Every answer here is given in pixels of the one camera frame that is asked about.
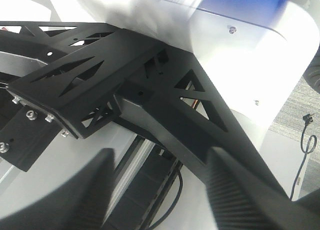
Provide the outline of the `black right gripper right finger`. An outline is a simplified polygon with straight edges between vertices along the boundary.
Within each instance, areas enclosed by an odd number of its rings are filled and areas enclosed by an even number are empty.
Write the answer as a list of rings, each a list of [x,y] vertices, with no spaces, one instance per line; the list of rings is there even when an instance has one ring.
[[[272,189],[221,148],[207,156],[206,191],[218,229],[319,229],[320,215]]]

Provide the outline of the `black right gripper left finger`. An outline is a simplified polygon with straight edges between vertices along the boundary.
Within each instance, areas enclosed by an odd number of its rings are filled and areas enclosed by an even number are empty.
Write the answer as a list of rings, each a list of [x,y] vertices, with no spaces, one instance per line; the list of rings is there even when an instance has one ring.
[[[115,155],[103,148],[70,180],[0,220],[1,229],[101,229],[114,189]]]

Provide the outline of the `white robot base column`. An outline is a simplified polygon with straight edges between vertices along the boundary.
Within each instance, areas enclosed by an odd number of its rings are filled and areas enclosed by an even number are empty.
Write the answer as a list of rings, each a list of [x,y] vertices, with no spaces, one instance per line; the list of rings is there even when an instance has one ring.
[[[203,0],[77,1],[95,21],[193,53],[257,148],[320,43],[320,0],[288,0],[269,28],[201,10]]]

